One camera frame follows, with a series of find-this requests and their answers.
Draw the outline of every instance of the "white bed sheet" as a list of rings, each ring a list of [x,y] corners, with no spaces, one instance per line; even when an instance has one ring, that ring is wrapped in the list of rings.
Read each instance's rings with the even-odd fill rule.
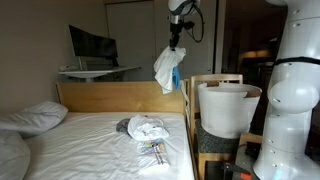
[[[116,132],[117,123],[137,114],[160,118],[170,168],[141,175],[138,142]],[[31,160],[24,179],[194,179],[184,117],[177,113],[68,113],[46,133],[26,139]]]

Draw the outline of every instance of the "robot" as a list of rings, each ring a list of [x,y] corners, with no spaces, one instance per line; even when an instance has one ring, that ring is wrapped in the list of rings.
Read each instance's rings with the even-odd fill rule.
[[[196,40],[194,38],[193,33],[190,34],[188,31],[188,34],[196,41],[196,42],[201,42],[203,38],[203,16],[202,13],[199,9],[200,6],[200,0],[169,0],[168,1],[168,7],[170,10],[170,32],[172,33],[171,38],[170,38],[170,49],[175,50],[175,47],[177,46],[180,38],[180,32],[182,28],[189,30],[194,27],[194,22],[188,21],[184,22],[184,17],[186,15],[192,15],[195,12],[198,12],[201,20],[202,20],[202,34],[201,38],[199,40]]]
[[[254,173],[260,179],[319,179],[305,155],[312,109],[319,101],[320,0],[266,0],[288,16],[268,87],[263,142]]]

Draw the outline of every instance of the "white pillow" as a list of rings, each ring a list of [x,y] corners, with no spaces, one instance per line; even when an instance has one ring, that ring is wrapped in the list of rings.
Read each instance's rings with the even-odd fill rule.
[[[0,179],[21,180],[30,163],[30,150],[15,131],[0,130]]]
[[[39,135],[59,124],[68,109],[54,102],[43,102],[21,112],[0,114],[0,129],[13,130],[24,138]]]

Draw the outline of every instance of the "white basket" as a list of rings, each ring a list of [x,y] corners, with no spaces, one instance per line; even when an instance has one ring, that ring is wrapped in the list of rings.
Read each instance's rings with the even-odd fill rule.
[[[246,84],[198,86],[201,124],[208,133],[228,139],[248,132],[262,90]]]

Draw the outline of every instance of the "wooden bed frame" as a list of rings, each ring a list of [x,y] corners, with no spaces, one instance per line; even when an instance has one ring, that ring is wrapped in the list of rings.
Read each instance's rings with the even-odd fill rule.
[[[57,91],[60,103],[70,112],[172,112],[186,117],[186,100],[181,91],[162,94],[156,81],[57,83]],[[198,179],[189,128],[187,133]]]

